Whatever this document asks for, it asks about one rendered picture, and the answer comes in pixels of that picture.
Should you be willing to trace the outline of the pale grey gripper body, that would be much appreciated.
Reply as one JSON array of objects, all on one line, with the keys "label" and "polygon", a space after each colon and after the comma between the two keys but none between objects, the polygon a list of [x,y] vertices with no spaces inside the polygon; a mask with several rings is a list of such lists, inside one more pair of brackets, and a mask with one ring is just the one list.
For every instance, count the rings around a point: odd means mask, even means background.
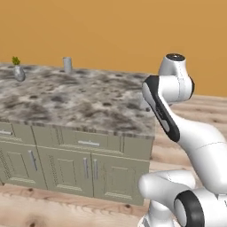
[{"label": "pale grey gripper body", "polygon": [[143,111],[146,111],[146,112],[151,111],[151,107],[147,104],[142,94],[139,94],[139,107]]}]

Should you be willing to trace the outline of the wide olive drawer front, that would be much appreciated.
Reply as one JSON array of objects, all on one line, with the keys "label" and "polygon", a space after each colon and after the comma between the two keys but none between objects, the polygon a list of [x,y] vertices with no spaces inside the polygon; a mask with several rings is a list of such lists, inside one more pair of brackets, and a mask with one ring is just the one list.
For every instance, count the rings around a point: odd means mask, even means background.
[{"label": "wide olive drawer front", "polygon": [[[70,128],[33,126],[36,144],[43,147],[99,153],[125,158],[149,160],[153,137],[124,137],[76,131]],[[79,145],[78,140],[100,143],[100,146]]]}]

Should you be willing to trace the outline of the glass cup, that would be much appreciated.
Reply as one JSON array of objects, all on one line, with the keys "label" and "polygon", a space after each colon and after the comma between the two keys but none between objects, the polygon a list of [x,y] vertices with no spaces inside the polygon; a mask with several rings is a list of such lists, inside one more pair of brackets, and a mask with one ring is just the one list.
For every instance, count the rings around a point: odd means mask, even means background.
[{"label": "glass cup", "polygon": [[64,71],[66,73],[71,73],[72,72],[72,60],[70,57],[64,57],[63,58],[63,66],[64,66]]}]

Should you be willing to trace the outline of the narrow olive drawer front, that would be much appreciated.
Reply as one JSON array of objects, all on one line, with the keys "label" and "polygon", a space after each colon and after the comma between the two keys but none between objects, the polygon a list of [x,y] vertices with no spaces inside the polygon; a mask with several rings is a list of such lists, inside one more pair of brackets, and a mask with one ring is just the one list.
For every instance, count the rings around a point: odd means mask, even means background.
[{"label": "narrow olive drawer front", "polygon": [[35,138],[32,128],[28,125],[0,122],[0,130],[12,132],[12,135],[10,136],[0,134],[0,141],[23,145],[35,145]]}]

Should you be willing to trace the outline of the olive cupboard door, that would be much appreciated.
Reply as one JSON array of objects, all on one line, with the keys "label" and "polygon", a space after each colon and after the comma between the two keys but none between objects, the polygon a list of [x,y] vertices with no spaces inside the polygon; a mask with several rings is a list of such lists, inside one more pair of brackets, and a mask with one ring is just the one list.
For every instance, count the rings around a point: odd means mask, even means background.
[{"label": "olive cupboard door", "polygon": [[[141,175],[149,172],[150,161],[92,154],[94,197],[127,204],[144,204],[138,190]],[[94,179],[93,160],[98,160],[98,179]]]},{"label": "olive cupboard door", "polygon": [[[33,151],[35,156],[37,171],[30,160],[29,150]],[[39,155],[33,145],[0,142],[0,176],[5,184],[47,188]]]},{"label": "olive cupboard door", "polygon": [[[93,196],[92,166],[89,153],[38,147],[43,173],[50,191]],[[87,158],[89,178],[84,177]]]}]

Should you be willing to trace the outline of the grey vase with green plant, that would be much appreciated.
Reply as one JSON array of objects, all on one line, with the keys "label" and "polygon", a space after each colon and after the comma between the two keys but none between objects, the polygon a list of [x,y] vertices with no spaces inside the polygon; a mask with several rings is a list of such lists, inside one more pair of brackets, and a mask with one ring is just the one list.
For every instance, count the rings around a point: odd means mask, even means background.
[{"label": "grey vase with green plant", "polygon": [[14,77],[18,82],[23,82],[26,79],[25,72],[20,65],[20,60],[18,57],[12,57],[12,63],[14,65],[13,73]]}]

